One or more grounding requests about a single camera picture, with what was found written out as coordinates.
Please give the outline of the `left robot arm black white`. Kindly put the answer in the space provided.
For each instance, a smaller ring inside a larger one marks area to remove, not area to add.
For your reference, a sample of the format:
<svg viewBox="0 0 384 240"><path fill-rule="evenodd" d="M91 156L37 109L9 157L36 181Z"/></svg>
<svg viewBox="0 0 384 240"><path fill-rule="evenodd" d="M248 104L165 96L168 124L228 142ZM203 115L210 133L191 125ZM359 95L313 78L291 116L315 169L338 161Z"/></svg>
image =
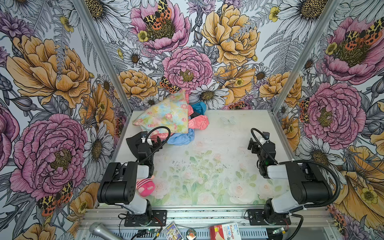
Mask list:
<svg viewBox="0 0 384 240"><path fill-rule="evenodd" d="M100 183L97 200L127 210L129 226L147 226L153 219L152 206L146 199L155 190L154 153L162 144L147 131L126 139L134 160L110 163Z"/></svg>

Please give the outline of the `teal cloth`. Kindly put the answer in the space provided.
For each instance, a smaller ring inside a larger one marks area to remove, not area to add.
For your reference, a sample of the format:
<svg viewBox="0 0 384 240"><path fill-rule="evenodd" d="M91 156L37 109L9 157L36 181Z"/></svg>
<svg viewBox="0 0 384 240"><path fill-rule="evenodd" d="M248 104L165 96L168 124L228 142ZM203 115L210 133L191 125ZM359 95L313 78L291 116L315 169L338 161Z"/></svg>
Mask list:
<svg viewBox="0 0 384 240"><path fill-rule="evenodd" d="M194 113L199 114L199 115L205 115L205 112L207 110L207 106L204 102L192 104L191 107L193 108Z"/></svg>

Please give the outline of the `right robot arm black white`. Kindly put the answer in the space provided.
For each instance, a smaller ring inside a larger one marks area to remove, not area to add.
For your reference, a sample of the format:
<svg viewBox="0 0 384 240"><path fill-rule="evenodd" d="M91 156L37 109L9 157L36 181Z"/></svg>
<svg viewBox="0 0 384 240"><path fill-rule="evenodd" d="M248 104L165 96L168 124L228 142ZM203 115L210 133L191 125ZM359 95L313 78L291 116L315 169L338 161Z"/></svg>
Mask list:
<svg viewBox="0 0 384 240"><path fill-rule="evenodd" d="M268 199L258 213L249 213L250 221L262 219L267 225L284 223L295 212L325 207L339 197L342 183L330 167L309 160L278 162L270 134L256 128L251 129L251 134L248 150L258 157L260 175L265 179L287 180L289 190Z"/></svg>

